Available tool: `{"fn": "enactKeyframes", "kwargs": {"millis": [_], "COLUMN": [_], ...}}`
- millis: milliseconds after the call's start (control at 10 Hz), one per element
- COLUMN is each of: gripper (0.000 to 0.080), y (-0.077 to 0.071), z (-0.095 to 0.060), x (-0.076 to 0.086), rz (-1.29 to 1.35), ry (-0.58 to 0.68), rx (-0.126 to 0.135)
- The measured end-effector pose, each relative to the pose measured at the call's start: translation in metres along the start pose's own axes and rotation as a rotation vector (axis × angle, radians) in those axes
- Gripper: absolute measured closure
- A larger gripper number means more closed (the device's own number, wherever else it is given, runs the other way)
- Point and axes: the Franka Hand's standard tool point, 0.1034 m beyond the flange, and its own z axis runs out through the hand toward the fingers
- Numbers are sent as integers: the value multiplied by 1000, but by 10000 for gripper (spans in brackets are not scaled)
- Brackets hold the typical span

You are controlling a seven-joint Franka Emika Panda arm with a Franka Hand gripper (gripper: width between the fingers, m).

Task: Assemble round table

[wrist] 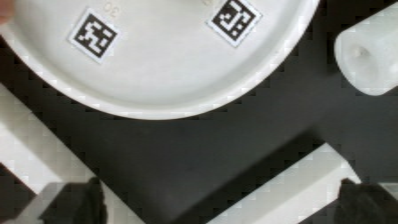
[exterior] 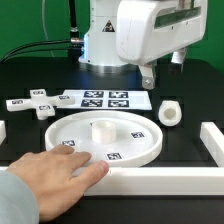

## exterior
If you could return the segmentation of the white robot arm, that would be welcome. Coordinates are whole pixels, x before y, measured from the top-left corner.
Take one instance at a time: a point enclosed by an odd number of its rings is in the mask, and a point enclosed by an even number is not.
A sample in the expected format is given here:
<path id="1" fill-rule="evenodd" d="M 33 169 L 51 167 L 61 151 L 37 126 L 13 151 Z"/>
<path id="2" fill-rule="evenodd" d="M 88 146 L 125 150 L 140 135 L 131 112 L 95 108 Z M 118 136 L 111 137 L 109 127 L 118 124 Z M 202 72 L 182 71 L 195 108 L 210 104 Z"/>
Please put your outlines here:
<path id="1" fill-rule="evenodd" d="M 155 87 L 156 60 L 183 65 L 187 47 L 205 33 L 208 0 L 90 0 L 90 28 L 79 62 L 99 72 L 138 67 L 142 87 Z"/>

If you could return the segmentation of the person's bare hand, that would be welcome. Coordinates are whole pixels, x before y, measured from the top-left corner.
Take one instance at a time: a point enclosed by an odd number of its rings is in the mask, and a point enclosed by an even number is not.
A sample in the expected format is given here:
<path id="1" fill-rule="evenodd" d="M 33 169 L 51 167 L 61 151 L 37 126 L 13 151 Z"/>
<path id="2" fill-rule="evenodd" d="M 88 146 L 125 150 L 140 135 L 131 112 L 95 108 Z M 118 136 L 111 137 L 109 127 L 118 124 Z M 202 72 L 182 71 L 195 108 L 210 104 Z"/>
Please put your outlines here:
<path id="1" fill-rule="evenodd" d="M 51 221 L 76 204 L 88 188 L 108 173 L 108 164 L 99 161 L 73 177 L 73 172 L 90 159 L 88 152 L 58 145 L 50 151 L 24 154 L 7 171 L 19 177 L 33 192 L 39 219 Z"/>

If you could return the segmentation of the grey sleeved forearm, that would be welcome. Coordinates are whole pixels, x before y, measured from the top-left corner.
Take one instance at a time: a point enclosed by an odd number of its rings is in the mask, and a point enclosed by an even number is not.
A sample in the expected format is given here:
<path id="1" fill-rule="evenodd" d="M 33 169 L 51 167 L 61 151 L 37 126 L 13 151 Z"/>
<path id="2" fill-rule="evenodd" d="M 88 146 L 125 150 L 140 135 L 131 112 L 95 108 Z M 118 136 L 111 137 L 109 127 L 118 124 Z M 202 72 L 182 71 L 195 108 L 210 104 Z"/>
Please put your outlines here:
<path id="1" fill-rule="evenodd" d="M 39 209 L 30 188 L 16 175 L 0 171 L 0 224 L 38 224 Z"/>

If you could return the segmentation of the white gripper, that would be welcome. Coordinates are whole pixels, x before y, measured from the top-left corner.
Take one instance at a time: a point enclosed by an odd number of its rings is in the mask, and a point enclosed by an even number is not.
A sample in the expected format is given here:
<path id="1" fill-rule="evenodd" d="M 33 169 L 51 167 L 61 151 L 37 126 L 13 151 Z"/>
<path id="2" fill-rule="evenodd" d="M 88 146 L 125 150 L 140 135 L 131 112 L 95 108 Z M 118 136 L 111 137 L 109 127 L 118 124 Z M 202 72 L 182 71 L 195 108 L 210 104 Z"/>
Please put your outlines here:
<path id="1" fill-rule="evenodd" d="M 116 49 L 122 61 L 140 66 L 142 87 L 155 87 L 155 65 L 172 53 L 169 71 L 180 74 L 186 46 L 206 29 L 208 0 L 122 0 L 117 12 Z"/>

